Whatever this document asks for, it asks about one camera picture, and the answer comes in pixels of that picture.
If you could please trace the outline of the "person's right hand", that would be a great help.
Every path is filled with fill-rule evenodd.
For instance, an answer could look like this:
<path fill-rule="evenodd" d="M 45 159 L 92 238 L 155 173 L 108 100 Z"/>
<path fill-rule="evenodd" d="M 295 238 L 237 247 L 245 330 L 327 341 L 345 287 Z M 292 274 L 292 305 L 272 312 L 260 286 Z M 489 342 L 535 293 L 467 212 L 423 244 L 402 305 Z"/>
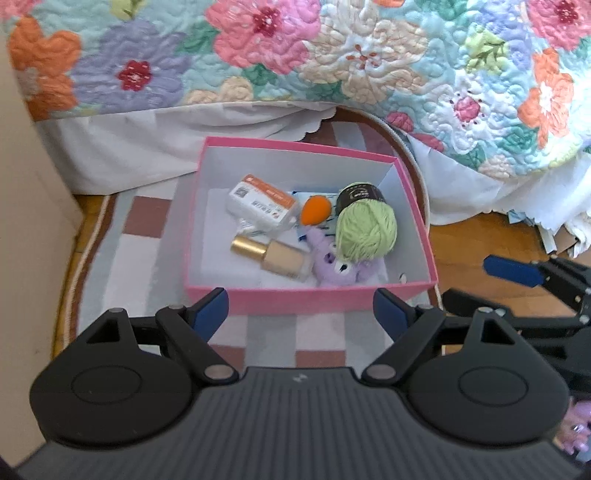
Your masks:
<path fill-rule="evenodd" d="M 563 418 L 556 441 L 563 451 L 569 455 L 587 452 L 590 438 L 590 402 L 570 400 L 569 407 Z"/>

